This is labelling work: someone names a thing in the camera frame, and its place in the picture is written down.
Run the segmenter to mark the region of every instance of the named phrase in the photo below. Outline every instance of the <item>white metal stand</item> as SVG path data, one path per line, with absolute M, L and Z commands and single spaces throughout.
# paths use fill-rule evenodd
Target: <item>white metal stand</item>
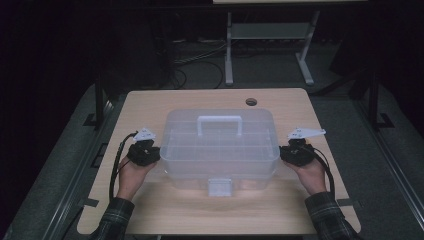
M 313 85 L 308 65 L 305 62 L 315 26 L 318 21 L 319 11 L 315 11 L 308 23 L 232 23 L 231 12 L 227 21 L 227 54 L 225 56 L 225 84 L 234 84 L 231 62 L 231 44 L 233 39 L 304 39 L 305 44 L 296 59 L 307 85 Z

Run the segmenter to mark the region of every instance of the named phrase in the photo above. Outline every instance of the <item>black wrist sensor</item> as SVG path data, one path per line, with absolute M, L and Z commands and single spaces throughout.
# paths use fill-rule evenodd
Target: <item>black wrist sensor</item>
M 130 146 L 127 157 L 139 166 L 147 166 L 160 159 L 158 147 L 153 147 L 153 140 L 138 141 Z
M 280 147 L 281 159 L 298 167 L 312 162 L 315 156 L 314 148 L 304 138 L 290 139 L 289 146 Z

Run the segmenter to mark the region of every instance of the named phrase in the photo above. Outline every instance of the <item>box handle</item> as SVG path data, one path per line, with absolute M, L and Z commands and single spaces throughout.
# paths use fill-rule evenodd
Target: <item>box handle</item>
M 237 135 L 241 136 L 242 119 L 241 116 L 199 116 L 197 118 L 197 135 L 202 136 L 202 123 L 203 122 L 237 122 Z

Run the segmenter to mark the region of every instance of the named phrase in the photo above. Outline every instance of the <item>wooden table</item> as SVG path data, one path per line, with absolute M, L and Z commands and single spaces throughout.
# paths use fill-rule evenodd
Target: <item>wooden table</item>
M 256 106 L 245 100 L 255 98 Z M 167 114 L 174 109 L 264 108 L 273 114 L 279 144 L 287 145 L 287 134 L 296 127 L 320 129 L 314 109 L 303 89 L 223 89 L 136 91 L 128 94 L 116 123 L 89 198 L 96 207 L 85 206 L 78 223 L 81 234 L 93 232 L 108 205 L 110 174 L 119 143 L 143 127 L 157 134 L 161 146 Z M 349 198 L 325 136 L 310 138 L 330 162 L 336 198 Z M 132 140 L 128 140 L 123 155 Z M 232 197 L 208 197 L 207 190 L 180 190 L 172 186 L 161 161 L 148 174 L 134 197 L 136 208 L 128 234 L 213 235 L 305 235 L 315 234 L 304 205 L 308 196 L 296 174 L 278 161 L 277 170 L 264 190 L 237 190 Z M 341 207 L 346 219 L 359 231 L 352 206 Z

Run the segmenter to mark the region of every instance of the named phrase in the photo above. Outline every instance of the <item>gray carpet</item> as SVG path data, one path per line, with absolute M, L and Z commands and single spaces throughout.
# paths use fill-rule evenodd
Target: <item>gray carpet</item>
M 312 87 L 306 86 L 302 80 L 292 54 L 295 47 L 291 45 L 266 49 L 256 56 L 234 58 L 235 83 L 232 88 L 301 87 L 313 92 L 339 79 L 339 76 L 328 70 L 337 51 L 336 45 L 312 46 L 307 57 L 307 63 L 316 80 Z M 180 57 L 184 59 L 195 56 L 205 49 L 213 47 L 202 44 L 180 45 Z M 183 89 L 211 89 L 221 81 L 223 56 L 217 55 L 202 61 L 179 67 L 187 77 Z M 205 61 L 215 63 L 221 70 Z M 176 78 L 182 83 L 184 76 L 181 72 L 179 74 L 177 73 Z M 173 89 L 174 85 L 168 84 L 163 89 Z M 355 201 L 355 209 L 362 225 L 361 236 L 374 240 L 424 239 L 423 230 L 399 191 L 384 154 L 358 108 L 358 104 L 362 106 L 366 100 L 350 100 L 347 97 L 350 87 L 351 83 L 345 84 L 325 97 L 311 97 L 311 101 L 322 127 L 327 130 L 327 141 L 346 188 Z M 81 236 L 76 231 L 80 200 L 84 199 L 91 189 L 97 169 L 91 168 L 90 164 L 102 144 L 109 141 L 124 101 L 125 94 L 112 102 L 113 107 L 109 108 L 102 128 L 94 131 L 94 127 L 83 126 L 86 117 L 95 111 L 94 88 L 87 90 L 5 239 L 43 239 L 47 230 L 55 234 L 46 239 L 62 239 L 65 231 L 67 233 L 64 239 L 86 239 L 86 236 Z M 384 88 L 381 88 L 379 112 L 388 114 L 395 125 L 395 128 L 382 129 L 381 135 L 400 160 L 400 165 L 417 194 L 424 199 L 421 184 L 424 176 L 420 174 L 420 170 L 424 169 L 422 137 L 399 110 L 393 96 Z M 83 171 L 75 174 L 79 165 L 83 166 Z M 66 191 L 72 190 L 68 188 L 72 180 L 79 180 L 78 185 L 73 189 L 74 194 L 69 196 L 69 200 L 64 201 Z M 59 212 L 64 214 L 64 221 L 57 225 L 52 224 L 49 228 L 58 206 L 59 210 L 63 210 Z M 145 238 L 127 236 L 126 239 Z

